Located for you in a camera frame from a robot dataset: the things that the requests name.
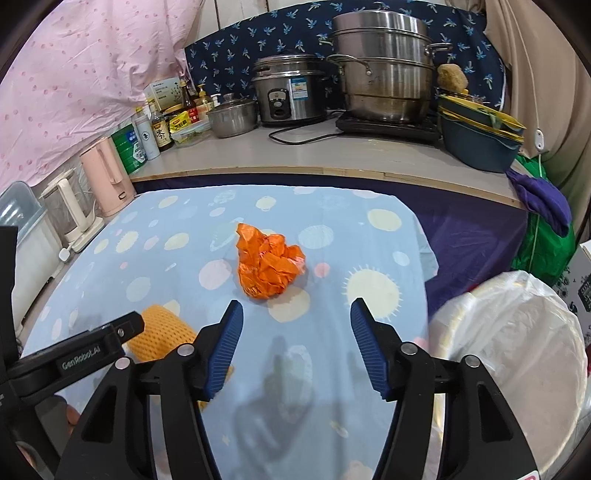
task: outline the yellow mesh sponge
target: yellow mesh sponge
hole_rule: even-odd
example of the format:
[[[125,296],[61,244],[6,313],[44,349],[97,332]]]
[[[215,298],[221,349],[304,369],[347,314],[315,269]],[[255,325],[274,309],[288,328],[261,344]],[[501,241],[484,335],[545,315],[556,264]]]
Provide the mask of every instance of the yellow mesh sponge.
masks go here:
[[[140,362],[159,360],[183,343],[193,343],[197,338],[193,330],[173,312],[162,305],[152,305],[142,312],[144,331],[132,338],[127,345]],[[234,367],[230,365],[226,382],[232,376]],[[207,402],[198,401],[203,411]]]

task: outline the cardboard box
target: cardboard box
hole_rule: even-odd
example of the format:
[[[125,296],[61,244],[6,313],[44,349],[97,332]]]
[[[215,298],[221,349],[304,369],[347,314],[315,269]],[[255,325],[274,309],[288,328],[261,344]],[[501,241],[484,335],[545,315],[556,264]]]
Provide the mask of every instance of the cardboard box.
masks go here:
[[[183,99],[181,83],[178,77],[150,83],[144,89],[144,93],[146,98],[153,98],[156,100],[156,107],[160,111],[178,105]]]
[[[580,244],[554,291],[579,319],[587,358],[591,356],[591,240]]]

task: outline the navy blue fabric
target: navy blue fabric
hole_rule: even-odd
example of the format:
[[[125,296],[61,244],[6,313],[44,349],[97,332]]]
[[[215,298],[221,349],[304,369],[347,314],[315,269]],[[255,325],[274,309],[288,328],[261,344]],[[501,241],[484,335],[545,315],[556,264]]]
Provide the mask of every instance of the navy blue fabric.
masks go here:
[[[421,222],[439,263],[437,276],[425,283],[429,318],[446,301],[510,270],[527,226],[525,210],[394,181],[264,173],[198,175],[141,181],[134,186],[143,193],[234,184],[339,187],[395,195]]]
[[[223,28],[186,47],[195,84],[209,94],[234,92],[254,97],[252,68],[259,58],[280,53],[311,53],[319,58],[334,53],[330,39],[333,17],[362,9],[387,9],[420,18],[434,42],[451,42],[453,51],[437,53],[435,64],[457,63],[468,78],[468,89],[490,106],[501,105],[504,65],[484,35],[486,17],[461,9],[415,0],[344,0],[311,2],[266,12]],[[324,65],[327,107],[343,108],[336,66]]]

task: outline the power cord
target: power cord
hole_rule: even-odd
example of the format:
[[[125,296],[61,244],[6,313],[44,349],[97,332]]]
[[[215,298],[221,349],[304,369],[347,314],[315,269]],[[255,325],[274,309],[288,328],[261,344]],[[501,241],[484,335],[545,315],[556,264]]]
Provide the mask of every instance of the power cord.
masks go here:
[[[302,140],[301,142],[290,142],[289,140],[282,140],[281,138],[277,138],[277,135],[283,134],[285,132],[290,132],[292,130],[295,130],[297,128],[301,128],[301,127],[307,127],[309,125],[315,125],[315,124],[319,124],[324,122],[325,120],[328,120],[330,118],[334,118],[335,116],[341,115],[345,113],[344,110],[333,110],[331,111],[331,113],[329,113],[328,117],[326,119],[321,119],[321,120],[317,120],[315,122],[312,123],[307,123],[305,125],[296,125],[294,127],[287,127],[287,128],[282,128],[281,130],[275,130],[274,132],[271,132],[269,134],[269,138],[271,140],[274,140],[276,142],[279,142],[281,144],[284,145],[306,145],[308,143],[312,143],[312,142],[316,142],[318,140],[323,140],[324,138],[331,138],[331,137],[341,137],[342,135],[345,134],[345,132],[339,132],[336,134],[326,134],[326,135],[321,135],[320,137],[315,137],[315,138],[309,138],[308,140]]]
[[[531,66],[531,60],[530,60],[530,55],[527,51],[527,48],[525,46],[525,40],[523,39],[523,34],[521,33],[521,29],[519,27],[519,23],[517,21],[517,17],[515,16],[515,12],[513,11],[513,8],[507,4],[507,8],[509,10],[509,12],[511,12],[511,15],[513,17],[513,21],[515,22],[515,28],[517,29],[517,33],[519,34],[519,39],[521,40],[521,45],[523,46],[523,51],[525,52],[525,59],[527,60],[527,65],[528,68],[530,69],[530,76],[531,76],[531,86],[532,86],[532,93],[534,96],[534,112],[535,112],[535,147],[538,151],[538,171],[540,174],[540,178],[542,178],[542,150],[544,149],[544,134],[542,133],[542,130],[540,128],[540,116],[538,114],[538,98],[535,92],[535,79],[534,79],[534,69]],[[530,263],[528,265],[528,272],[531,273],[531,267],[533,266],[534,263],[534,254],[535,254],[535,247],[538,241],[538,230],[540,228],[540,216],[537,215],[537,221],[535,223],[535,232],[534,232],[534,243],[532,244],[531,247],[531,257],[530,257]]]

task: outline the stainless steel pot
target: stainless steel pot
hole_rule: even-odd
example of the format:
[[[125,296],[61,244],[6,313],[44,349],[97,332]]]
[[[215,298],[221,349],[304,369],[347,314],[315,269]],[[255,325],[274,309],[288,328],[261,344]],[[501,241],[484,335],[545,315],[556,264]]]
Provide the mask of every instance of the stainless steel pot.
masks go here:
[[[229,100],[207,113],[216,137],[227,138],[242,135],[256,128],[256,101],[251,99]]]
[[[383,10],[363,10],[333,19],[347,109],[359,118],[418,122],[426,115],[433,81],[433,54],[448,43],[431,43],[418,18]]]
[[[320,59],[292,54],[255,62],[256,89],[263,124],[298,124],[326,116]]]

